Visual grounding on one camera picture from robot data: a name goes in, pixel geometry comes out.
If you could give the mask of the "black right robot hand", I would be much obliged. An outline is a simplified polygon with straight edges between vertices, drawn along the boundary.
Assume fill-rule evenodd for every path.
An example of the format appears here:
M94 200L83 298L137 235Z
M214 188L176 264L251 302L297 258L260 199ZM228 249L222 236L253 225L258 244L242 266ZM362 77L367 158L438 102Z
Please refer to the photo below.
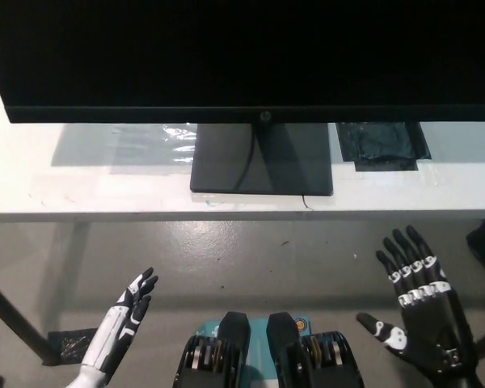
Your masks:
M475 384L479 357L456 289L413 227L394 229L376 253L400 307L401 327L360 312L356 320L384 348L435 387Z

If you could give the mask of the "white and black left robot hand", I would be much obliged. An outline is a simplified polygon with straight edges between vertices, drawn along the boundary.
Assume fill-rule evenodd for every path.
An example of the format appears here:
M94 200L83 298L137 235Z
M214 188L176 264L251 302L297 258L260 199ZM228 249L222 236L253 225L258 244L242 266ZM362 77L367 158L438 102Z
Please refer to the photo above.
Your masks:
M157 281L152 267L138 275L108 310L95 333L82 359L82 367L99 372L105 385L129 350L149 308L150 293Z

